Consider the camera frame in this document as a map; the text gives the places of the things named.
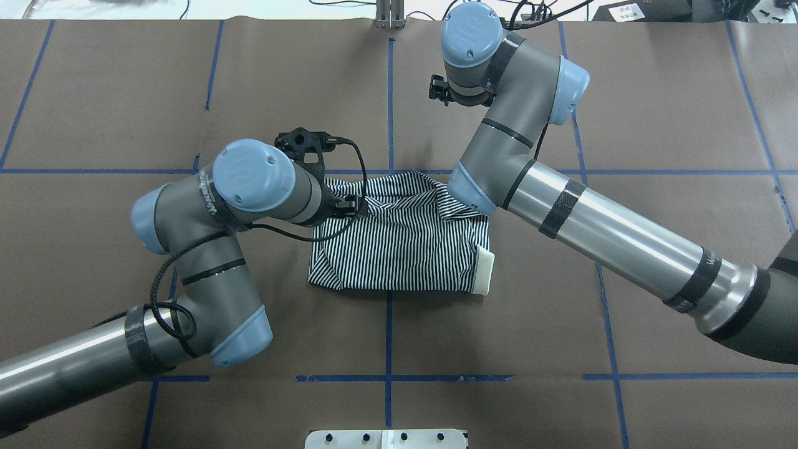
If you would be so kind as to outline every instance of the striped shirt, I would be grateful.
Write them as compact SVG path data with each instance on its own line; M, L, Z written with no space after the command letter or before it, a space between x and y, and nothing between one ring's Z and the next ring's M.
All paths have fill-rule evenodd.
M362 181L327 179L327 184L344 196L359 194ZM378 177L369 179L366 200L368 217L341 236L313 243L309 283L335 290L474 292L485 253L489 283L488 218L449 196L446 184L421 172ZM330 235L346 220L330 218L314 236ZM485 294L487 286L477 290Z

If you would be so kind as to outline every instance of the folded garment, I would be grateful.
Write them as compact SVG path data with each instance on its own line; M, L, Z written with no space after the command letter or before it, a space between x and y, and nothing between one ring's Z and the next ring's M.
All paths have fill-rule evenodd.
M362 181L326 182L337 196L361 192ZM488 294L493 254L485 215L421 172L369 179L368 188L369 215L341 236L313 243L308 282L336 290ZM331 218L314 236L330 235L347 220Z

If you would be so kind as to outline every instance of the white mounting plate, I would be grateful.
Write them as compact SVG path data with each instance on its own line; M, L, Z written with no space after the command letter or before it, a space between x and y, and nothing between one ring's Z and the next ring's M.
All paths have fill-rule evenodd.
M457 429L312 431L305 439L305 449L468 449L468 433Z

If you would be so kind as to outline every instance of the blue joint cap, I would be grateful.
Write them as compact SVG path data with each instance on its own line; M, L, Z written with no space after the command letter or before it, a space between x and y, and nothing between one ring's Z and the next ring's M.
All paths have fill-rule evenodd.
M557 76L557 93L551 107L549 123L562 125L574 112L574 108L582 100L591 75L587 70L559 56L559 75Z
M488 195L485 195L480 186L474 182L460 161L457 162L457 168L454 169L452 177L449 178L446 190L455 200L476 210L478 213L490 215L496 211L496 205L488 198Z
M266 349L272 333L266 307L261 305L246 321L211 351L211 361L220 368L240 364Z
M266 212L280 206L294 190L291 160L274 146L241 139L225 147L213 163L213 183L231 206Z
M440 53L451 66L475 67L493 56L504 38L496 12L482 2L468 2L444 18Z
M136 200L133 209L130 211L130 223L133 225L133 232L139 237L144 247L155 254L166 254L166 249L158 241L158 234L155 231L155 207L158 204L158 197L161 191L168 184L161 185L158 189L151 191Z

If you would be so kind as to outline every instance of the striped fabric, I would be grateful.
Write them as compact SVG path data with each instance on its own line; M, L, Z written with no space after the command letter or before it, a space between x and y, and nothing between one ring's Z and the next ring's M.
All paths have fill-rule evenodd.
M339 196L362 181L328 179ZM313 243L308 282L341 290L473 292L479 246L488 247L488 218L449 196L446 184L421 172L369 179L369 216L341 236ZM314 236L340 229L329 219Z

